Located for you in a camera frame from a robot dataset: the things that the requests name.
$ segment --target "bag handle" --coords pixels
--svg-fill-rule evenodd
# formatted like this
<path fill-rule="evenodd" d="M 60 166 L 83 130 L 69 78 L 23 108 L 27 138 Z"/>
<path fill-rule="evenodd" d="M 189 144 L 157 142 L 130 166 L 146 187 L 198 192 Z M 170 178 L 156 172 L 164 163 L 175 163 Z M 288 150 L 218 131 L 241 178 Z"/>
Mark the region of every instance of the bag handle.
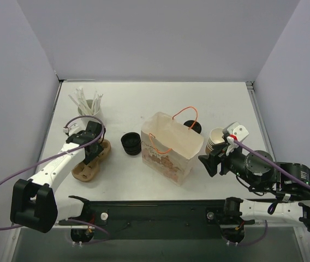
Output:
<path fill-rule="evenodd" d="M 171 148 L 169 148 L 169 149 L 167 149 L 167 151 L 165 151 L 165 152 L 159 151 L 159 149 L 157 149 L 157 148 L 155 147 L 154 142 L 153 142 L 153 140 L 151 139 L 152 136 L 153 136 L 154 138 L 156 138 L 156 136 L 154 136 L 152 133 L 149 133 L 150 142 L 151 142 L 151 144 L 152 144 L 152 146 L 153 146 L 153 148 L 155 149 L 156 152 L 158 152 L 159 154 L 167 154 L 168 152 L 170 152 L 170 151 L 172 150 Z"/>
<path fill-rule="evenodd" d="M 196 122 L 197 122 L 197 120 L 198 120 L 198 116 L 199 116 L 198 110 L 197 110 L 195 107 L 193 107 L 193 106 L 187 106 L 186 108 L 183 108 L 181 111 L 179 111 L 177 114 L 175 114 L 175 115 L 172 117 L 172 120 L 174 120 L 175 117 L 176 117 L 177 115 L 179 115 L 179 114 L 180 114 L 181 112 L 183 112 L 184 110 L 187 110 L 188 108 L 192 108 L 192 109 L 194 109 L 195 112 L 196 112 L 195 121 L 194 121 L 194 123 L 192 124 L 192 126 L 189 127 L 189 129 L 191 129 L 191 128 L 193 128 L 193 126 L 196 124 Z"/>
<path fill-rule="evenodd" d="M 179 114 L 180 114 L 181 112 L 183 112 L 184 110 L 187 110 L 188 108 L 192 108 L 192 109 L 194 109 L 195 112 L 196 112 L 195 121 L 194 121 L 194 123 L 192 124 L 192 126 L 189 127 L 189 129 L 191 129 L 191 128 L 193 128 L 193 126 L 195 125 L 196 121 L 198 120 L 198 116 L 199 116 L 198 110 L 197 110 L 195 107 L 193 107 L 193 106 L 188 106 L 188 107 L 186 107 L 186 108 L 183 108 L 181 111 L 179 111 L 177 114 L 175 114 L 175 115 L 172 117 L 172 120 L 174 120 L 175 117 L 176 117 L 177 115 L 179 115 Z M 167 149 L 165 152 L 159 151 L 159 149 L 157 149 L 157 148 L 155 147 L 154 142 L 153 142 L 153 140 L 151 139 L 152 136 L 153 136 L 154 138 L 156 138 L 156 136 L 154 136 L 152 133 L 149 133 L 149 139 L 150 139 L 151 145 L 153 146 L 153 148 L 155 149 L 156 152 L 158 152 L 159 154 L 167 154 L 167 153 L 169 153 L 169 152 L 172 150 L 171 148 L 169 148 L 169 149 Z"/>

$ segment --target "gift bag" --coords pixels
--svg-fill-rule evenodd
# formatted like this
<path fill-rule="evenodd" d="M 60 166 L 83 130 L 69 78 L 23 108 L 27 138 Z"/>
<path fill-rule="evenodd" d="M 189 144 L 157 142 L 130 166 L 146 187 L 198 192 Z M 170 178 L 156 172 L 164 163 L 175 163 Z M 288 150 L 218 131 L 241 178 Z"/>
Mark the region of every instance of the gift bag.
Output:
<path fill-rule="evenodd" d="M 191 127 L 174 119 L 188 108 L 196 112 Z M 174 116 L 157 112 L 148 119 L 141 128 L 143 163 L 181 185 L 197 163 L 197 154 L 204 143 L 204 137 L 191 129 L 197 119 L 198 111 L 193 106 L 184 108 Z"/>

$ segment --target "screw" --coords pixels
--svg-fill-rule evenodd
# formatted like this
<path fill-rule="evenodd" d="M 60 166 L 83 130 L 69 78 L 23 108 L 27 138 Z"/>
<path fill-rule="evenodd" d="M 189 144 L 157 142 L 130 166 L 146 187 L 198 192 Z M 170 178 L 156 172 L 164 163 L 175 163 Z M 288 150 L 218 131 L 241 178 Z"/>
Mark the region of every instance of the screw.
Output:
<path fill-rule="evenodd" d="M 102 214 L 100 214 L 100 219 L 106 221 L 108 219 L 108 213 L 103 212 Z"/>
<path fill-rule="evenodd" d="M 213 212 L 207 213 L 207 218 L 208 218 L 209 220 L 213 220 L 213 218 L 214 218 L 214 213 L 213 213 Z"/>

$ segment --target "black cup lid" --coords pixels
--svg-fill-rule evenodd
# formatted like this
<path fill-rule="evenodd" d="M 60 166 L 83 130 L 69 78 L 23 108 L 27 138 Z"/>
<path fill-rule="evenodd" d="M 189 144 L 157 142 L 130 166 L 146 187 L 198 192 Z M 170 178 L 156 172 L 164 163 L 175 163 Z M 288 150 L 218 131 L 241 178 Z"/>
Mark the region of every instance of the black cup lid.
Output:
<path fill-rule="evenodd" d="M 187 122 L 184 123 L 184 125 L 187 127 L 191 127 L 194 122 L 195 122 L 194 120 L 188 120 Z M 202 130 L 200 123 L 196 122 L 195 125 L 193 126 L 192 130 L 194 130 L 195 132 L 200 134 L 201 130 Z"/>
<path fill-rule="evenodd" d="M 140 135 L 135 132 L 127 133 L 121 137 L 123 147 L 134 147 L 140 144 Z"/>

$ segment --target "white tabletop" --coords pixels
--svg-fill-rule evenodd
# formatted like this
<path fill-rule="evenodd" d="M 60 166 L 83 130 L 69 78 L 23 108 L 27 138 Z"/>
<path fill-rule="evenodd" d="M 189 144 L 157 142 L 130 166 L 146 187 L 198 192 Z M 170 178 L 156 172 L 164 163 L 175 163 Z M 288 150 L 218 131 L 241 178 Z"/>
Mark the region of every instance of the white tabletop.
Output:
<path fill-rule="evenodd" d="M 42 158 L 56 154 L 67 136 L 63 126 L 77 116 L 76 105 L 68 94 L 82 86 L 86 98 L 93 98 L 94 90 L 103 93 L 102 111 L 106 120 L 105 138 L 111 142 L 111 155 L 101 163 L 100 173 L 88 183 L 69 174 L 56 192 L 56 199 L 77 195 L 89 200 L 200 200 L 228 197 L 257 198 L 243 188 L 228 173 L 209 177 L 198 161 L 182 186 L 143 164 L 141 154 L 127 155 L 120 138 L 128 132 L 140 133 L 143 122 L 158 111 L 173 115 L 192 105 L 199 112 L 198 121 L 205 141 L 210 130 L 226 127 L 239 121 L 249 130 L 245 144 L 265 150 L 247 87 L 243 82 L 64 82 L 49 129 Z M 194 111 L 187 110 L 176 119 L 184 123 L 194 119 Z"/>

